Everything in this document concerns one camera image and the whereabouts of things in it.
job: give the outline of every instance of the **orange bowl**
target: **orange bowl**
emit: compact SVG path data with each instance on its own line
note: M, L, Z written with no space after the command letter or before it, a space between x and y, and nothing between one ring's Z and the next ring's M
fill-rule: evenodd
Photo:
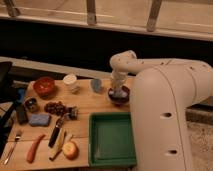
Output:
M47 96L53 92L55 80L51 77L40 77L33 84L33 89L39 96Z

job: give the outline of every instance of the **wooden table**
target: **wooden table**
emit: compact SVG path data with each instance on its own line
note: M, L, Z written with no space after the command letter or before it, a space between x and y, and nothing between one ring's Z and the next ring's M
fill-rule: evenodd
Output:
M38 100L38 104L40 106L38 113L44 113L44 105L50 101L61 101L66 106L78 107L78 119L76 121L66 121L63 125L63 128L68 133L72 133L74 135L73 141L75 141L79 147L79 155L75 160L66 159L62 153L54 162L49 160L52 149L48 147L48 143L52 130L55 126L55 122L58 118L56 115L52 115L52 119L48 127L31 127L29 124L19 125L17 122L14 123L1 157L0 170L43 170L53 168L88 167L88 129L90 114L93 112L129 111L128 103L118 107L113 105L109 100L107 95L107 91L110 87L109 79L102 80L103 91L100 94L92 91L90 81L90 79L78 80L80 89L77 93L72 94L61 80L56 80L56 91L48 99L41 99L38 97L32 88L33 82L30 82L25 96L25 98L35 97ZM126 85L130 86L131 81L132 80L128 80ZM3 161L14 142L15 134L19 129L23 131L23 135L17 143L9 163L7 165L3 165ZM42 133L46 136L41 141L37 149L34 162L29 164L26 161L27 152L32 145L33 140Z

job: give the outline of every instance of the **paper cup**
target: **paper cup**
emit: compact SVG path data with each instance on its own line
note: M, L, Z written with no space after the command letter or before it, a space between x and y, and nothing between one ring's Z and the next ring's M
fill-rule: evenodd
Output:
M75 93L78 90L77 77L75 74L66 75L63 78L63 82L72 93Z

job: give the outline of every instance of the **green tray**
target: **green tray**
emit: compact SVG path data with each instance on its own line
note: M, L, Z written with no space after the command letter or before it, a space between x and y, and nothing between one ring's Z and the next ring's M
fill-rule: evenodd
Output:
M136 165L129 113L90 115L89 164L90 166Z

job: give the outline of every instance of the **grapes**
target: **grapes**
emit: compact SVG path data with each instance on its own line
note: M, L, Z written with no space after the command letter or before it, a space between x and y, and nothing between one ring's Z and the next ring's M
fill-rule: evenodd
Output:
M61 101L57 102L48 102L44 106L44 111L48 112L50 114L56 114L58 116L63 116L65 113L67 113L67 107L63 105Z

